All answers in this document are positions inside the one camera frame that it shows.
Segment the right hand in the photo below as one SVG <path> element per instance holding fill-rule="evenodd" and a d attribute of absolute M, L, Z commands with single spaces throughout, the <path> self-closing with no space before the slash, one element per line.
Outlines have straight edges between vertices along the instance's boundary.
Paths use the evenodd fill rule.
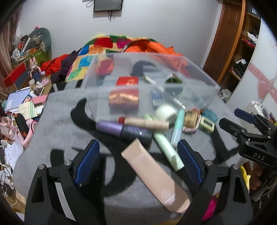
<path fill-rule="evenodd" d="M 250 162 L 245 162 L 244 167 L 247 175 L 251 176 L 249 180 L 250 189 L 256 190 L 261 185 L 259 177 L 262 174 L 262 167 L 255 162 L 253 162 L 252 166 L 250 165 Z"/>

